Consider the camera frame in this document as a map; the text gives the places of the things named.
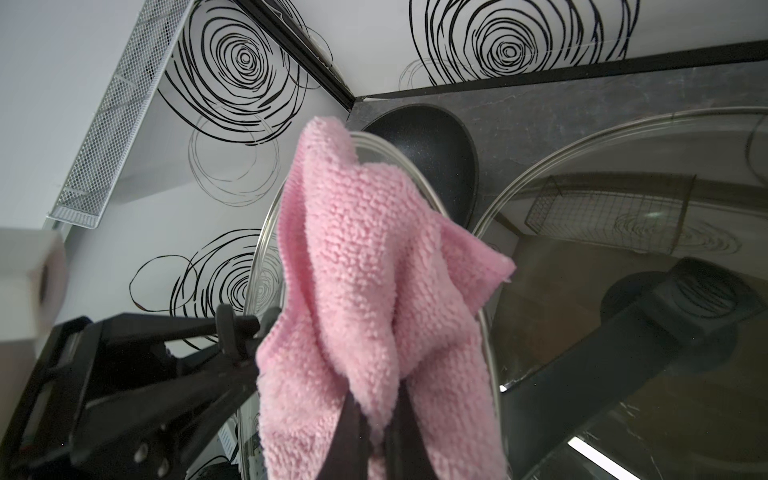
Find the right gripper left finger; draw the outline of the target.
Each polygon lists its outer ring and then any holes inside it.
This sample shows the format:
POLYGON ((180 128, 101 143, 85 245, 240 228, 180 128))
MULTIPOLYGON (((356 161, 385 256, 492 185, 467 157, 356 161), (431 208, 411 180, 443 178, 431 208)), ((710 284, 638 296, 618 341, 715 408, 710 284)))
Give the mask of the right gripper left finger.
POLYGON ((317 480, 367 480, 369 424, 359 403, 348 392, 317 480))

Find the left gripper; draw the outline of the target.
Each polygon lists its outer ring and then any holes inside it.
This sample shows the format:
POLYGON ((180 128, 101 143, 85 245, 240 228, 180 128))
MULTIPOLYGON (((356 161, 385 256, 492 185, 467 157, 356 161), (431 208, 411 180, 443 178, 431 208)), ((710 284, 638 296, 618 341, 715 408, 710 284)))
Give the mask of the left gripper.
MULTIPOLYGON (((230 360, 253 359, 281 313, 239 316, 220 304, 182 339, 215 335, 230 360)), ((2 478, 183 479, 255 392, 258 368, 243 361, 178 378, 165 344, 179 337, 179 320, 158 315, 55 326, 2 440, 2 478)))

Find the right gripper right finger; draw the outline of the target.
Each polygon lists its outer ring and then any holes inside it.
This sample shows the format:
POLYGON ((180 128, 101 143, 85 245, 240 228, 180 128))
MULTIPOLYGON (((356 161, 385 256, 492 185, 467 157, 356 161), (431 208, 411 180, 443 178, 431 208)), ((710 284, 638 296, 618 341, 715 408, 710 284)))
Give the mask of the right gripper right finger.
POLYGON ((407 386, 401 383, 392 419, 385 430, 384 456, 389 480, 437 480, 416 420, 407 386))

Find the glass lid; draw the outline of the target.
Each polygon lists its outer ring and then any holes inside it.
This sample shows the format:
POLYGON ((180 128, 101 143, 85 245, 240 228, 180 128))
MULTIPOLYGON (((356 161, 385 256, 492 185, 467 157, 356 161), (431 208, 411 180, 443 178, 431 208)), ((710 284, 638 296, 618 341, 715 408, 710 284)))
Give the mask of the glass lid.
POLYGON ((767 475, 767 111, 619 125, 541 160, 477 237, 512 479, 767 475))
MULTIPOLYGON (((450 216, 443 199, 424 173, 391 142, 369 132, 353 131, 350 136, 358 158, 363 163, 383 162, 401 168, 411 178, 431 208, 446 218, 450 216)), ((276 234, 282 193, 283 190, 279 189, 267 213, 261 235, 257 240, 246 294, 245 313, 260 318, 262 322, 260 334, 262 336, 266 335, 274 324, 277 309, 282 306, 285 297, 283 267, 279 257, 276 234)), ((498 373, 489 340, 490 328, 487 314, 484 310, 479 310, 476 319, 483 338, 482 352, 489 372, 494 413, 497 418, 500 418, 498 373)), ((240 466, 242 467, 241 477, 243 479, 265 479, 267 477, 263 465, 262 449, 256 442, 256 436, 259 433, 258 408, 259 396, 253 395, 239 411, 240 436, 238 445, 240 466)))

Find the pink cloth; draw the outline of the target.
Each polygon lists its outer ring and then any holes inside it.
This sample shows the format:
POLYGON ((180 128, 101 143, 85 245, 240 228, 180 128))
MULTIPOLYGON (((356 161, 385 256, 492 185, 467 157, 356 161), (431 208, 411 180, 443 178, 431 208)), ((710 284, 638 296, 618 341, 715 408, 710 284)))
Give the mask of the pink cloth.
POLYGON ((401 383, 439 479, 507 465, 477 313, 514 262, 431 208, 400 168, 361 163, 333 117, 301 133, 277 224, 285 302, 256 353, 272 479, 315 479, 351 392, 386 476, 401 383))

